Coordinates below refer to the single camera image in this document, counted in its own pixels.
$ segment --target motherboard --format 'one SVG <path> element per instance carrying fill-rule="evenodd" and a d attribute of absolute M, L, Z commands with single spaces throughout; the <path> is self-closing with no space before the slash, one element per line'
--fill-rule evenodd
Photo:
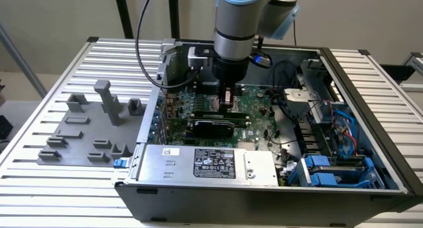
<path fill-rule="evenodd" d="M 191 86 L 178 94 L 167 95 L 168 144 L 267 150 L 267 137 L 278 129 L 271 96 L 267 87 L 239 85 L 234 107 L 223 115 L 218 112 L 219 98 L 210 89 Z M 215 126 L 206 131 L 210 136 L 199 138 L 191 130 L 192 123 L 204 120 L 234 123 L 231 136 L 220 136 L 219 127 Z"/>

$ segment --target black pole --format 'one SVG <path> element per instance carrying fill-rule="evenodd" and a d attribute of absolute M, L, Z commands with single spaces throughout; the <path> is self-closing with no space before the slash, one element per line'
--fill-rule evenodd
<path fill-rule="evenodd" d="M 118 4 L 120 23 L 122 23 L 122 28 L 124 29 L 126 38 L 134 39 L 127 0 L 116 0 L 116 4 Z"/>
<path fill-rule="evenodd" d="M 172 38 L 180 39 L 179 34 L 179 0 L 170 1 L 171 34 Z"/>

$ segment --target power supply label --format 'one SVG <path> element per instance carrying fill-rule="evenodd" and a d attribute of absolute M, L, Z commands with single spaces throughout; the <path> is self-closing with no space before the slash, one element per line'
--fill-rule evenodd
<path fill-rule="evenodd" d="M 234 151 L 196 149 L 194 156 L 194 176 L 236 178 Z"/>

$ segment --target capacitor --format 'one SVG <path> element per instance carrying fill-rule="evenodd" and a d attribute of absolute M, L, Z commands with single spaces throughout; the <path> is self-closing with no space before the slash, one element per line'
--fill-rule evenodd
<path fill-rule="evenodd" d="M 263 98 L 264 94 L 263 93 L 258 93 L 256 96 L 258 96 L 258 98 Z"/>

